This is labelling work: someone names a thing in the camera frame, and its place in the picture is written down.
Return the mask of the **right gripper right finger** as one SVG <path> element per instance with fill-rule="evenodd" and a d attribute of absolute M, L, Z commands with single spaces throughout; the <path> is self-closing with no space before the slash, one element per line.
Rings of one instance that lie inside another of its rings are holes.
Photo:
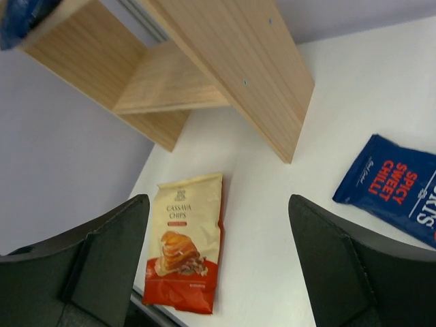
<path fill-rule="evenodd" d="M 434 326 L 435 252 L 292 195 L 290 226 L 317 326 Z"/>

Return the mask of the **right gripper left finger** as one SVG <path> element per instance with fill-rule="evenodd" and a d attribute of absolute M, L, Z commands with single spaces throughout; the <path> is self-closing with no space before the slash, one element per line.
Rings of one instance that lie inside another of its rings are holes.
<path fill-rule="evenodd" d="M 123 326 L 150 201 L 1 256 L 2 326 Z"/>

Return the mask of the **spicy sweet chilli bag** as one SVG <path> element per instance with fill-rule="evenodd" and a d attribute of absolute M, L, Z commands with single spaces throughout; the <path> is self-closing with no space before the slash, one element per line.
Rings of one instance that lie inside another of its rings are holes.
<path fill-rule="evenodd" d="M 373 134 L 333 201 L 360 208 L 435 247 L 435 155 Z"/>

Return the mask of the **blue sea salt vinegar bag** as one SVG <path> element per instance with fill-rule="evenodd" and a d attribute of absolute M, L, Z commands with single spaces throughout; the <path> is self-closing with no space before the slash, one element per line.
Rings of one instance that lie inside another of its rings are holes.
<path fill-rule="evenodd" d="M 1 51 L 11 50 L 23 41 L 61 0 L 9 0 L 1 16 Z"/>

